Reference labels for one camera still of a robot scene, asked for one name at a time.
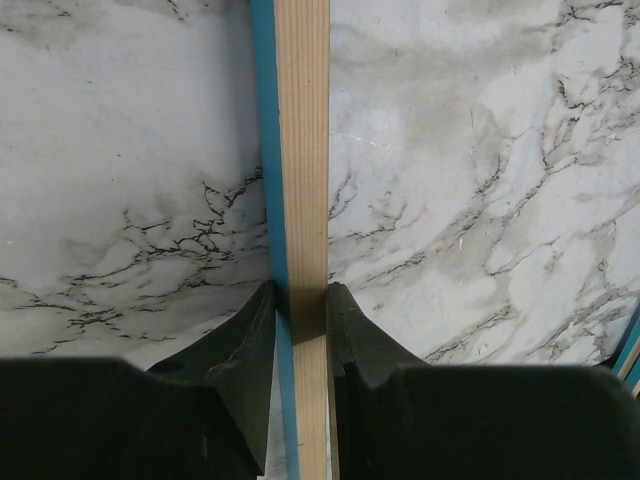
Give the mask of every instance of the wooden plank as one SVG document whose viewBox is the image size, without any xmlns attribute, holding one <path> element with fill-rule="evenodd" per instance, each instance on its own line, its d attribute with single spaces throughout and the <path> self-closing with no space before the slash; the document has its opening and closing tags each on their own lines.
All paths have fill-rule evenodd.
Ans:
<svg viewBox="0 0 640 480">
<path fill-rule="evenodd" d="M 327 478 L 329 0 L 275 0 L 300 478 Z"/>
</svg>

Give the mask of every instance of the black object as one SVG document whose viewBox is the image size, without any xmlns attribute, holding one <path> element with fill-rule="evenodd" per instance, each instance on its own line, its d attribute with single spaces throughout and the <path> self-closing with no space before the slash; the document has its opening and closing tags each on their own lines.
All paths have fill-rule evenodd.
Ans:
<svg viewBox="0 0 640 480">
<path fill-rule="evenodd" d="M 429 366 L 341 284 L 327 328 L 343 480 L 640 478 L 640 410 L 604 368 Z"/>
<path fill-rule="evenodd" d="M 268 283 L 146 373 L 115 358 L 0 361 L 0 478 L 255 479 L 274 325 Z"/>
</svg>

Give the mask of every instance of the wooden stick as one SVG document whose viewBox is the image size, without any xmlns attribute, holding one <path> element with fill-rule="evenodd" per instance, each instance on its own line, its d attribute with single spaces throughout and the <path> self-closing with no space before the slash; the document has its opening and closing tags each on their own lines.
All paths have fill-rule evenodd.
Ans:
<svg viewBox="0 0 640 480">
<path fill-rule="evenodd" d="M 327 478 L 329 0 L 275 0 L 300 478 Z"/>
</svg>

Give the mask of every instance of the white scratch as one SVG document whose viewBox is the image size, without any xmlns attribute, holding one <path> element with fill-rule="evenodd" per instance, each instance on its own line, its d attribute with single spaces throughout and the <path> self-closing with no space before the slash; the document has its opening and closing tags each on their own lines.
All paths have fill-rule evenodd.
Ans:
<svg viewBox="0 0 640 480">
<path fill-rule="evenodd" d="M 379 150 L 382 150 L 383 152 L 386 152 L 387 150 L 389 150 L 389 148 L 391 148 L 391 145 L 382 146 L 379 143 L 372 142 L 371 140 L 366 140 L 366 139 L 358 137 L 356 135 L 351 135 L 350 133 L 340 133 L 340 132 L 329 132 L 329 133 L 331 135 L 335 135 L 337 137 L 350 138 L 350 139 L 356 140 L 358 142 L 366 143 L 368 145 L 376 147 Z"/>
</svg>

